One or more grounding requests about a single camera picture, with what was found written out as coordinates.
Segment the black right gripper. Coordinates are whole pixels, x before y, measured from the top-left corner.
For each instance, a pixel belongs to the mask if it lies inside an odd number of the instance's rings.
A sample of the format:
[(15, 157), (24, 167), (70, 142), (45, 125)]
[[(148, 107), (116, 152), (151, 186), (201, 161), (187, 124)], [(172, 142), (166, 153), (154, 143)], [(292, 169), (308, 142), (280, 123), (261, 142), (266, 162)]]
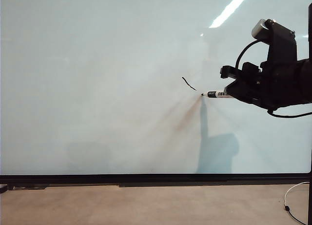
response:
[(232, 78), (235, 81), (225, 86), (224, 92), (233, 98), (253, 104), (266, 110), (277, 110), (282, 107), (304, 103), (300, 83), (303, 60), (286, 63), (260, 64), (262, 69), (259, 90), (239, 80), (251, 80), (260, 73), (257, 65), (243, 63), (242, 69), (225, 65), (220, 69), (222, 79)]

